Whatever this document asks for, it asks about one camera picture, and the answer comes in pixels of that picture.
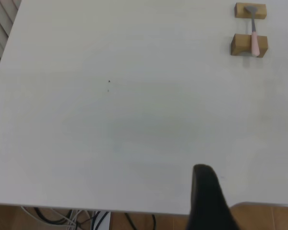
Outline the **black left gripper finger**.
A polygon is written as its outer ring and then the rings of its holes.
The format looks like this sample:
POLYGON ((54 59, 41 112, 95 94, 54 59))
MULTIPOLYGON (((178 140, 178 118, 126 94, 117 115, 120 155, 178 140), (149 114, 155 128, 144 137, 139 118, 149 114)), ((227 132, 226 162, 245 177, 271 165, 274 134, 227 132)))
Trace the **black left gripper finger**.
POLYGON ((197 164, 192 172, 188 230, 238 230, 224 198, 218 177, 209 165, 197 164))

